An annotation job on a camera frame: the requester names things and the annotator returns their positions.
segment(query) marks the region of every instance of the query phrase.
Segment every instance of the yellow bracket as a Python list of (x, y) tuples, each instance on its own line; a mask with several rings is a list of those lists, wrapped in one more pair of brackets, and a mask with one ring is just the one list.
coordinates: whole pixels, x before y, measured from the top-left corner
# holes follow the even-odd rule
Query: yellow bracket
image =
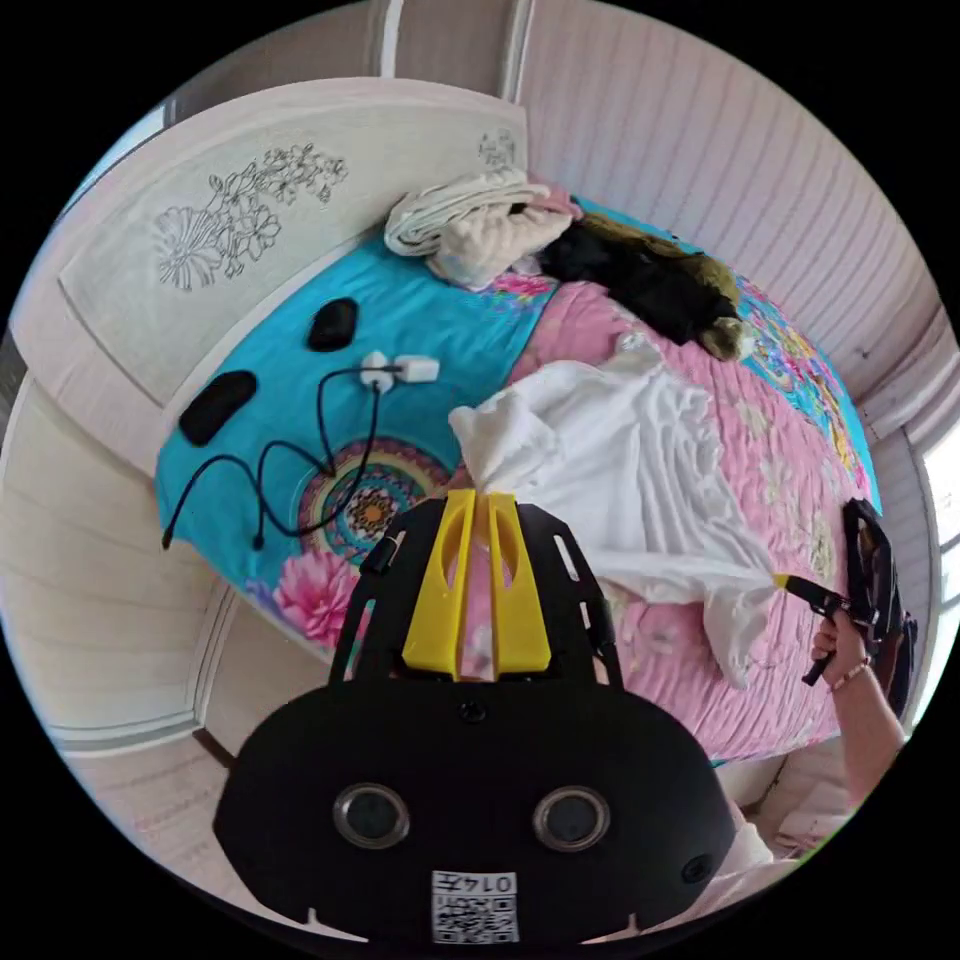
[[(490, 548), (494, 679), (504, 673), (542, 673), (550, 665), (550, 642), (516, 501), (505, 493), (478, 499), (474, 490), (447, 494), (403, 646), (403, 662), (413, 670), (460, 679), (475, 525)], [(510, 574), (509, 584), (504, 568)]]
[(491, 493), (483, 509), (490, 542), (494, 679), (502, 673), (542, 673), (550, 665), (550, 641), (516, 500), (512, 494)]
[[(466, 615), (470, 537), (475, 490), (451, 490), (427, 561), (417, 605), (403, 645), (403, 661), (413, 670), (460, 679), (460, 648)], [(448, 571), (456, 560), (453, 580)]]

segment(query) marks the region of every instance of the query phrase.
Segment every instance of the white headboard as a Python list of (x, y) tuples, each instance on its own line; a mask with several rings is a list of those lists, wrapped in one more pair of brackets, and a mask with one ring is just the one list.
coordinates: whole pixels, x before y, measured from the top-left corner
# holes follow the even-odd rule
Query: white headboard
[(454, 87), (316, 80), (221, 104), (71, 208), (21, 292), (14, 338), (69, 416), (152, 475), (184, 392), (286, 293), (405, 192), (504, 161), (526, 167), (523, 109)]

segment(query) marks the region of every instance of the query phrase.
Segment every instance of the sticker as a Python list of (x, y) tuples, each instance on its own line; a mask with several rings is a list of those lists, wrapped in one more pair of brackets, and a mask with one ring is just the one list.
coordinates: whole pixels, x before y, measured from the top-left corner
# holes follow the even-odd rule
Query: sticker
[(434, 943), (517, 943), (517, 875), (433, 871)]

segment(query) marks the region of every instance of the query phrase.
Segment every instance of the white plug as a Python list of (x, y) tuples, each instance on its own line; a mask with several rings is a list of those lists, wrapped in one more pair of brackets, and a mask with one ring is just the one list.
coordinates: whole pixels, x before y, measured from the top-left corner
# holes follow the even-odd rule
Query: white plug
[(435, 357), (404, 354), (393, 362), (401, 368), (397, 372), (397, 378), (404, 383), (433, 383), (440, 373), (440, 361)]
[(387, 366), (387, 358), (379, 350), (368, 353), (363, 358), (363, 366), (366, 369), (360, 371), (360, 382), (365, 387), (373, 389), (376, 384), (380, 393), (386, 393), (393, 386), (393, 374), (389, 370), (379, 369)]

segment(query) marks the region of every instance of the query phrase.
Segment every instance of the human hand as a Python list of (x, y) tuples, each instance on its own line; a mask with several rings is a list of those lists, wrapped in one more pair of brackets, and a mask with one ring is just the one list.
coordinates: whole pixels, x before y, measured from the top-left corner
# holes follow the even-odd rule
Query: human hand
[(860, 631), (843, 610), (834, 613), (833, 623), (825, 618), (813, 638), (811, 656), (814, 660), (822, 660), (831, 653), (835, 656), (823, 671), (823, 679), (831, 687), (867, 655)]

